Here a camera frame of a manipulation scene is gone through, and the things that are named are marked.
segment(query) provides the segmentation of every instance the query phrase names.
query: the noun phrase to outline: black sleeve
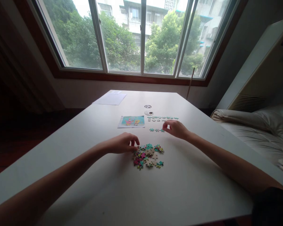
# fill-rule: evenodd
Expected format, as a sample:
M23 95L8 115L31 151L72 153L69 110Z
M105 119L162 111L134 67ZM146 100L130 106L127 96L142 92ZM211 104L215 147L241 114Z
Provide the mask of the black sleeve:
M283 226L283 190L270 187L254 198L252 226Z

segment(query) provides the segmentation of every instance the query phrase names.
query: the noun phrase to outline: hand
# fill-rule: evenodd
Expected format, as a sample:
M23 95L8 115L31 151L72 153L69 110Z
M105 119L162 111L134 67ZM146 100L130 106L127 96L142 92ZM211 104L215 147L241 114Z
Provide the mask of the hand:
M163 124L163 130L183 140L187 140L188 137L192 134L180 121L176 120L165 121Z
M138 137L131 133L122 133L116 137L99 143L97 146L102 148L107 153L121 154L125 152L137 151L135 142L139 145Z

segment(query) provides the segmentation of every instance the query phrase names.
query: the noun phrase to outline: stick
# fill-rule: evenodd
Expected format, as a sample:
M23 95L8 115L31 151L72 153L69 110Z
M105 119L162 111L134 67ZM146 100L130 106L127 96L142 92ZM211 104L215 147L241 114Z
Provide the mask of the stick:
M189 85L188 93L186 94L186 100L188 100L189 91L190 91L190 87L191 87L191 84L192 84L192 79L193 79L194 71L195 71L195 68L193 69L193 73L192 73L192 77L191 77L191 81L190 81L190 85Z

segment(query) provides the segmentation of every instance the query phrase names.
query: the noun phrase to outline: glass pane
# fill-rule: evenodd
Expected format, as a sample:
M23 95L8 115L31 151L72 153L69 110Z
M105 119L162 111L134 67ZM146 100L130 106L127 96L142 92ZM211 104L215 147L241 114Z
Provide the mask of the glass pane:
M140 72L141 2L123 0L96 2L108 69Z
M201 77L230 0L200 0L193 19L179 76Z
M103 69L88 0L39 0L66 67Z
M146 73L173 73L187 2L147 1L147 15L151 13L151 20L146 22Z

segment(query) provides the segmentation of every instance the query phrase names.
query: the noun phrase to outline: sheet of paper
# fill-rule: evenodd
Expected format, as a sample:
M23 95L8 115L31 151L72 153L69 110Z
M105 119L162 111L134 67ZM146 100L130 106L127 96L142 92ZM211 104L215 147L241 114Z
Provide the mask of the sheet of paper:
M122 91L120 90L111 90L110 93L121 93Z
M104 104L104 105L119 105L127 94L115 94L106 93L99 99L93 102L93 104Z
M145 127L144 116L122 116L118 128L141 128Z

